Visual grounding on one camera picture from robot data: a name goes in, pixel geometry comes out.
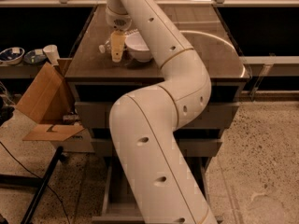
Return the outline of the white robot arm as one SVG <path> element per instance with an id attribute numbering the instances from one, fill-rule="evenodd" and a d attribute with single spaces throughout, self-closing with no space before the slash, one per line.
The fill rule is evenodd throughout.
<path id="1" fill-rule="evenodd" d="M 146 224 L 217 224 L 174 138 L 197 118 L 211 81 L 193 46 L 153 0 L 107 0 L 107 22 L 132 21 L 164 80 L 131 91 L 110 110 L 121 166 Z"/>

